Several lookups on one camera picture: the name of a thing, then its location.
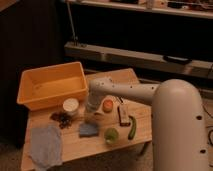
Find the gray cloth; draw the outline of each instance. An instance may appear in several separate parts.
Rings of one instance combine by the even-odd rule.
[[[36,171],[62,164],[62,141],[58,127],[47,125],[31,130],[29,156],[32,158]]]

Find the dried fruit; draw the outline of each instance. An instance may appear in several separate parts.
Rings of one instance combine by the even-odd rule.
[[[65,112],[55,112],[50,116],[50,119],[58,121],[61,129],[71,126],[71,116]]]

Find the shelf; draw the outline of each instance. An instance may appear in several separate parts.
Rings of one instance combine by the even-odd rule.
[[[213,19],[213,7],[208,10],[192,10],[189,8],[191,5],[189,4],[188,6],[184,5],[181,9],[175,9],[168,7],[167,0],[155,1],[151,9],[147,8],[146,0],[139,0],[138,4],[110,2],[109,0],[67,0],[67,2],[78,5]]]
[[[209,69],[212,67],[212,62],[192,60],[188,64],[183,65],[165,61],[163,56],[158,54],[89,44],[79,43],[78,45],[74,45],[73,42],[67,42],[64,48],[66,56],[74,56],[79,59],[122,64],[143,69],[154,69],[156,71],[176,73],[198,78],[206,78]],[[209,74],[208,79],[213,79],[213,73]]]

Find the cucumber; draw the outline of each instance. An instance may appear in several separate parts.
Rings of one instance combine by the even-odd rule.
[[[136,119],[135,119],[135,117],[133,117],[131,115],[129,116],[129,118],[132,121],[132,127],[131,127],[131,130],[128,135],[128,140],[132,140],[134,138],[135,132],[136,132]]]

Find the table leg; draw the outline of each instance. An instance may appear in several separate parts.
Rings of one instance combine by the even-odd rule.
[[[141,152],[140,152],[140,156],[143,156],[143,155],[145,154],[145,152],[146,152],[146,150],[147,150],[149,144],[151,144],[151,141],[145,142],[145,143],[144,143],[144,145],[143,145],[143,147],[142,147],[142,149],[141,149]]]

